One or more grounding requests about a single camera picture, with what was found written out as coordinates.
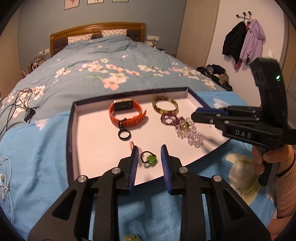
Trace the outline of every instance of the gray wall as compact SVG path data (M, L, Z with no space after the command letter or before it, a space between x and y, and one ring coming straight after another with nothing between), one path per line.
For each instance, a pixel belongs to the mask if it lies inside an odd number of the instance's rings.
M176 54L182 29L186 0L129 0L128 3L87 5L64 11L64 0L26 0L19 21L20 64L28 64L40 51L49 48L50 34L91 23L144 22L146 35L159 36L157 46Z

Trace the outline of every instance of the polka dot pillow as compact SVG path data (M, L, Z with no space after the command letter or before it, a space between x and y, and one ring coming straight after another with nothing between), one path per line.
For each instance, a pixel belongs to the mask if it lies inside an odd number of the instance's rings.
M80 40L91 40L92 34L77 35L68 37L68 44L74 43Z
M124 35L124 36L126 36L126 33L127 33L126 28L102 30L102 36L103 37L107 37L107 36L111 36L111 35Z

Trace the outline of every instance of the orange watch strap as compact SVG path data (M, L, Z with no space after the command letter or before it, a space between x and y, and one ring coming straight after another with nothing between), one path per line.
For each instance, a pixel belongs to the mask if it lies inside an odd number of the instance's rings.
M145 111L142 111L142 107L141 105L133 100L133 108L135 108L138 112L139 112L139 115L137 116L134 116L133 118L130 118L130 119L127 119L125 121L122 121L121 122L121 125L123 127L129 127L129 126L136 126L138 125L146 116L146 110ZM111 122L118 127L118 123L119 123L119 119L115 118L112 113L114 111L114 103L112 103L109 107L109 116L110 116L110 120Z

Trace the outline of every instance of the green stone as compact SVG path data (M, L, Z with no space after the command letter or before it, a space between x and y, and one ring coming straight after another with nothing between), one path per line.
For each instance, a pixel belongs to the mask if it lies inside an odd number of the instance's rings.
M123 241L141 241L139 235L128 234L123 237Z
M146 160L148 161L149 164L153 164L156 161L156 156L149 155L146 157Z

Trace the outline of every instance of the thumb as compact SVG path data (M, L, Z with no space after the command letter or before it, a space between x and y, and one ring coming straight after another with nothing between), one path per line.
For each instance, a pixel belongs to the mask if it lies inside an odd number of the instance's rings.
M263 159L269 163L283 162L289 159L288 145L281 146L277 150L268 151L263 155Z

